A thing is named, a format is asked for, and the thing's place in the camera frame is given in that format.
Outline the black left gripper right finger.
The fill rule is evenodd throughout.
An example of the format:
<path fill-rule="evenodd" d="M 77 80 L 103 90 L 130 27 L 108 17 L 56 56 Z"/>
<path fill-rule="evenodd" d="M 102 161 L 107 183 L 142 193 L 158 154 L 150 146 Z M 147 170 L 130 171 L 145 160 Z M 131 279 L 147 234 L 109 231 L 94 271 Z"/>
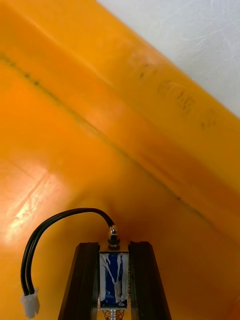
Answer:
<path fill-rule="evenodd" d="M 153 246 L 133 242 L 130 254 L 130 304 L 133 320 L 170 320 L 171 313 Z"/>

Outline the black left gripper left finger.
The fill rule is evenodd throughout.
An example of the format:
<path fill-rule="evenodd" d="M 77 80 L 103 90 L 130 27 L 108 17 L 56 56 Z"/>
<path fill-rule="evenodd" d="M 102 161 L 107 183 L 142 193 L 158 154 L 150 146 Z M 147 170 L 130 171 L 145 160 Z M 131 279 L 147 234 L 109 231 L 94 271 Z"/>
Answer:
<path fill-rule="evenodd" d="M 80 243 L 73 256 L 59 320 L 96 320 L 99 297 L 99 249 L 97 242 Z"/>

